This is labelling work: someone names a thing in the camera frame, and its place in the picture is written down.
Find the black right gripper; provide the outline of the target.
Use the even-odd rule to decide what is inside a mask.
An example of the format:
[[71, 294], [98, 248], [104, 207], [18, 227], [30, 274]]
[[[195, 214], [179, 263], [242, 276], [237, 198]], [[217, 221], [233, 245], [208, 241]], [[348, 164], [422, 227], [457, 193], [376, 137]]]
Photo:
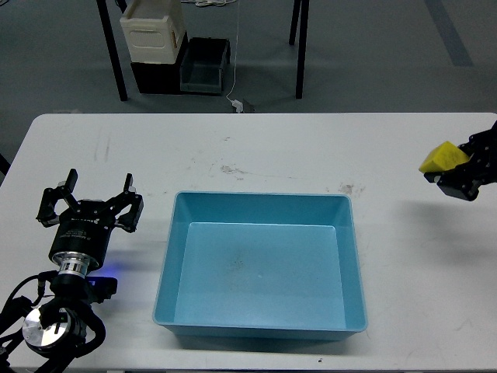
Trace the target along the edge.
[[473, 201], [481, 186], [496, 182], [496, 123], [486, 131], [469, 136], [457, 146], [470, 157], [467, 163], [439, 173], [423, 173], [444, 194], [461, 200]]

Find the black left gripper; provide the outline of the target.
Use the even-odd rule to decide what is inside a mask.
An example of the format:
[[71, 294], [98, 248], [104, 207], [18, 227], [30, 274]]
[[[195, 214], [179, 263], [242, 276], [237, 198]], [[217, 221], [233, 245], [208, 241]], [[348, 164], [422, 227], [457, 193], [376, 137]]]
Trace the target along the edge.
[[[113, 228], [133, 233], [144, 207], [143, 197], [133, 186], [133, 175], [128, 173], [123, 191], [107, 201], [81, 200], [72, 195], [78, 180], [76, 169], [70, 169], [65, 181], [55, 188], [46, 188], [36, 219], [43, 227], [58, 225], [49, 259], [60, 264], [66, 253], [79, 253], [90, 258], [91, 267], [104, 264], [110, 234]], [[64, 200], [68, 209], [60, 215], [55, 207]]]

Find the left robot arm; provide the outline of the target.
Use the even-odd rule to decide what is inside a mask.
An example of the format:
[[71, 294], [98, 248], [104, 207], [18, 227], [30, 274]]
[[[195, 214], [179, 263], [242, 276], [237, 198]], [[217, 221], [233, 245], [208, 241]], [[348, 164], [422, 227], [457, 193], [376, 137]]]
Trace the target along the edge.
[[24, 279], [8, 296], [1, 310], [3, 372], [12, 371], [9, 355], [21, 343], [45, 358], [39, 372], [63, 372], [105, 341], [106, 328], [92, 304], [112, 298], [118, 281], [90, 273], [103, 266], [114, 228], [135, 232], [144, 202], [131, 174], [109, 200], [76, 200], [77, 179], [71, 169], [65, 181], [43, 192], [36, 219], [57, 227], [48, 258], [58, 269]]

